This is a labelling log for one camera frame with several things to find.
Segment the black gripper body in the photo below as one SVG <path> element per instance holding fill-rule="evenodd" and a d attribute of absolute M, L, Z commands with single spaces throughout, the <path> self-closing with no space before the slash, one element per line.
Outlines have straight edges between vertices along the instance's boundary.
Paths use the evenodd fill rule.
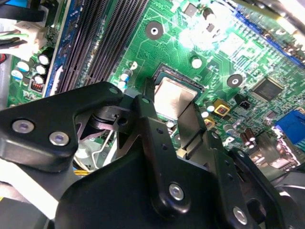
<path fill-rule="evenodd" d="M 135 152 L 71 185 L 55 217 L 57 229 L 230 229 L 217 211 L 211 174 L 178 160 L 185 173 L 191 208 L 175 219 L 160 216 L 151 203 L 143 154 Z"/>

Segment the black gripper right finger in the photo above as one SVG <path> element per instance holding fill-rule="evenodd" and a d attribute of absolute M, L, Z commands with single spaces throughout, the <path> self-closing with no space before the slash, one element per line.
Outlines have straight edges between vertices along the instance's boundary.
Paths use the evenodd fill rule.
<path fill-rule="evenodd" d="M 186 158 L 207 166 L 218 222 L 225 228 L 286 229 L 282 197 L 239 149 L 227 151 L 218 134 L 207 130 L 198 106 L 191 102 L 178 118 Z"/>

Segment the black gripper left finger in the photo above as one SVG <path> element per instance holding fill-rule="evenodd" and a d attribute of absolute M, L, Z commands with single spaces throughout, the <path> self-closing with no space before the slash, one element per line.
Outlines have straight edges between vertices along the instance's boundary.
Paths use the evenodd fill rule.
<path fill-rule="evenodd" d="M 5 109 L 0 113 L 1 180 L 12 185 L 46 216 L 54 216 L 59 201 L 21 167 L 42 173 L 60 173 L 69 168 L 78 149 L 80 130 L 102 108 L 119 108 L 124 96 L 117 87 L 101 82 Z M 138 95 L 122 107 L 126 124 L 118 131 L 127 135 L 121 157 L 82 179 L 72 188 L 93 196 L 110 195 L 128 199 L 139 184 L 154 209 L 162 216 L 179 216 L 189 211 L 190 198 L 175 181 L 169 164 L 179 164 L 165 126 L 151 99 Z"/>

